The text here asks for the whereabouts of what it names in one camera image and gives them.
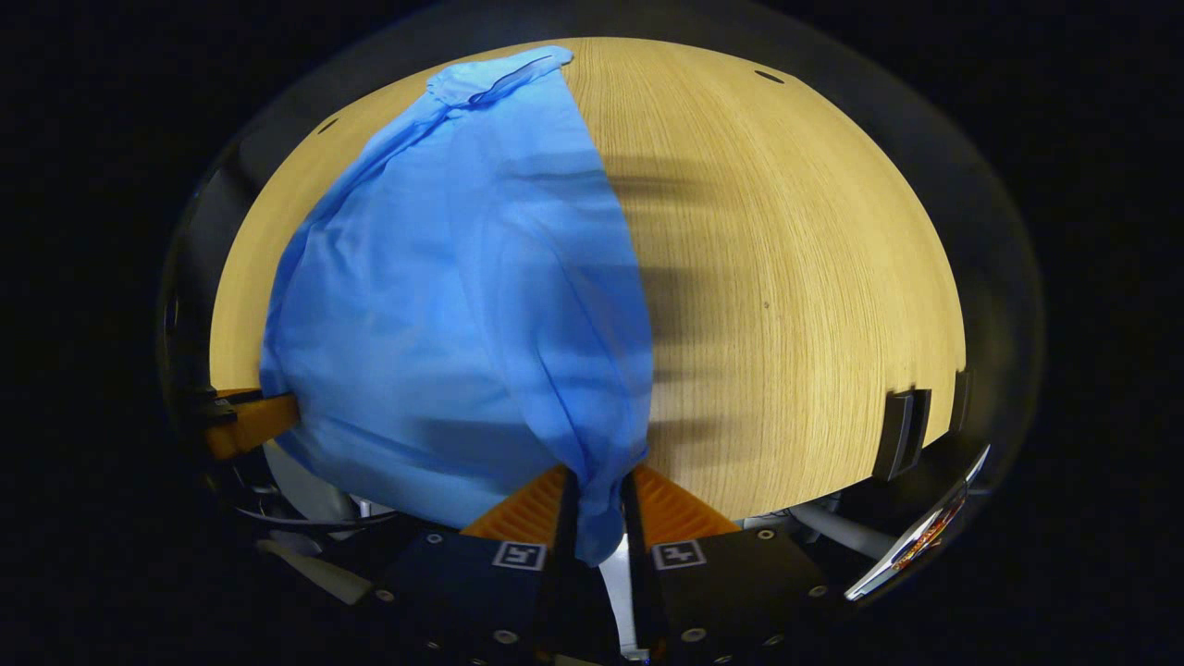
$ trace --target blue cloth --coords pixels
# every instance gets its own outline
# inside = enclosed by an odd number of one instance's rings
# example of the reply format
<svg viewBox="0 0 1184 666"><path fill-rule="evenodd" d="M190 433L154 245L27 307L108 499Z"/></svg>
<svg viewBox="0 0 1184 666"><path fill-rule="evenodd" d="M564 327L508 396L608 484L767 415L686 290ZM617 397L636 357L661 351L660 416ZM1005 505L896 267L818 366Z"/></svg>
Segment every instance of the blue cloth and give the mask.
<svg viewBox="0 0 1184 666"><path fill-rule="evenodd" d="M263 340L279 443L373 501L464 526L562 462L578 556L623 532L652 342L629 229L547 46L452 65L284 251Z"/></svg>

